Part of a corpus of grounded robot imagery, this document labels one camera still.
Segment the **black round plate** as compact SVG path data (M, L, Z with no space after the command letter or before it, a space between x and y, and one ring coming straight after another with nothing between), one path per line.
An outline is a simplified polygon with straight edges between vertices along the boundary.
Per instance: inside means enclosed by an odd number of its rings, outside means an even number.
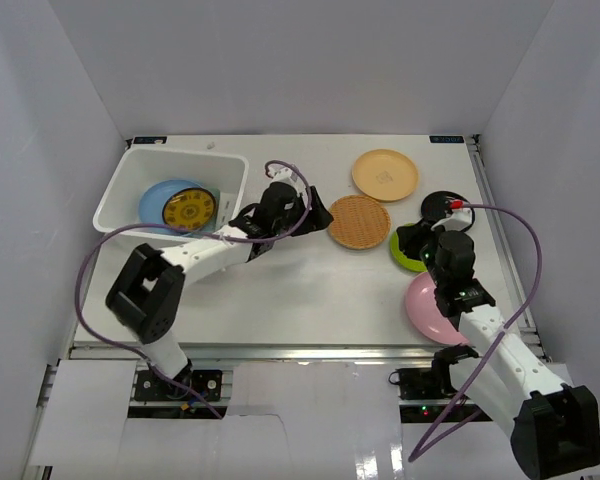
M470 208L453 209L453 205L464 205L467 200L454 192L435 191L421 203L422 229L433 232L436 227L446 231L468 231L475 223L475 211Z

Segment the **green round plate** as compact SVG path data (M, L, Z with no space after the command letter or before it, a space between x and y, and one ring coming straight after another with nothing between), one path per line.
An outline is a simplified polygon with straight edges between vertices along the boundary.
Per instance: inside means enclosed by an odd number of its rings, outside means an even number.
M400 227L411 227L413 223L407 223ZM426 266L422 262L420 258L420 249L423 246L424 237L422 232L418 232L417 234L417 246L418 246L418 257L417 258L407 258L403 254L401 254L398 250L398 238L396 234L396 230L392 233L389 240L389 250L393 260L402 268L409 270L415 273L422 273L426 271Z

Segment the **woven bamboo round plate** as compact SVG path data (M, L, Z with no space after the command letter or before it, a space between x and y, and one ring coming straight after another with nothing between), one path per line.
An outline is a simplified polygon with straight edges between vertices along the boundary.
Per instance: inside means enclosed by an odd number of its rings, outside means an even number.
M366 250L380 245L389 235L391 219L376 200L364 195L349 195L329 208L333 222L327 231L339 245L351 250Z

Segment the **beige round plate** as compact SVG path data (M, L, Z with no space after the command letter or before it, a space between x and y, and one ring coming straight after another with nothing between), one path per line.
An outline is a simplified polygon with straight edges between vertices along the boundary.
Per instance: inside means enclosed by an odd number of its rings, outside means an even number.
M375 149L365 152L354 162L352 179L363 194L380 202L395 202L416 190L419 171L403 153Z

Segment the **yellow brown patterned plate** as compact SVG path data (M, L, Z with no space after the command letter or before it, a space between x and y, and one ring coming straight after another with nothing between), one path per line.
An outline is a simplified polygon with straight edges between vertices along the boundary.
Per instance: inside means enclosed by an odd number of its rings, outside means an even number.
M187 188L172 195L162 209L163 221L172 227L198 230L216 213L214 195L201 187Z

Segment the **blue round plate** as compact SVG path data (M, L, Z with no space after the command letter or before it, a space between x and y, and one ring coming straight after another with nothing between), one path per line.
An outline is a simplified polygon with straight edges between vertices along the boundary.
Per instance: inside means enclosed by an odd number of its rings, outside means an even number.
M164 225L164 228L150 228L151 232L165 235L185 235L188 232L209 231L215 223L215 216L204 227L198 230L186 230L167 225L162 219L162 209L166 201L175 193L187 189L201 187L209 190L216 202L219 196L219 190L213 187L199 184L190 180L173 179L160 182L150 187L141 197L138 206L138 215L142 223Z

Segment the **teal rectangular ceramic plate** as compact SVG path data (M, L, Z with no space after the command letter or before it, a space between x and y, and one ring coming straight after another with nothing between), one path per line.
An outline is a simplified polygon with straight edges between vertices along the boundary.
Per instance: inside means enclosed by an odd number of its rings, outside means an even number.
M215 230L225 226L233 217L238 198L232 193L221 191L217 199Z

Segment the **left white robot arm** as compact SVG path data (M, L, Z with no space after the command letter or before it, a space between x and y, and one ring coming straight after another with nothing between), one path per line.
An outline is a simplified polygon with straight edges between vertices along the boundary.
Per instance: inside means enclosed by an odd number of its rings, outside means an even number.
M258 203L215 233L175 247L136 247L109 290L105 305L141 345L141 353L158 370L157 387L179 399L191 387L191 361L175 339L183 291L230 266L248 263L273 248L279 237L296 237L327 229L333 216L315 187L309 199L290 185L273 182Z

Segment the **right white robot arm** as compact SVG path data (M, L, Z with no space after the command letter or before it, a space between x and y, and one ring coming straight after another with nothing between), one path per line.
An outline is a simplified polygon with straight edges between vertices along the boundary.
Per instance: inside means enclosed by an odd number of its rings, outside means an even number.
M474 273L475 247L462 228L421 221L421 260L435 285L437 311L467 344L439 351L431 384L441 397L469 398L508 437L529 479L600 465L598 402L572 386L510 330Z

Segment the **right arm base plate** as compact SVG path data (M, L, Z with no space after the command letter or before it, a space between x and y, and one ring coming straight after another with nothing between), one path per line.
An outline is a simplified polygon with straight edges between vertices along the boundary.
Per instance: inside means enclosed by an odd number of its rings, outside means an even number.
M456 394L427 368L399 368L388 376L398 389L400 418L403 424L432 424ZM489 422L490 418L467 397L458 401L444 423L457 423L467 418Z

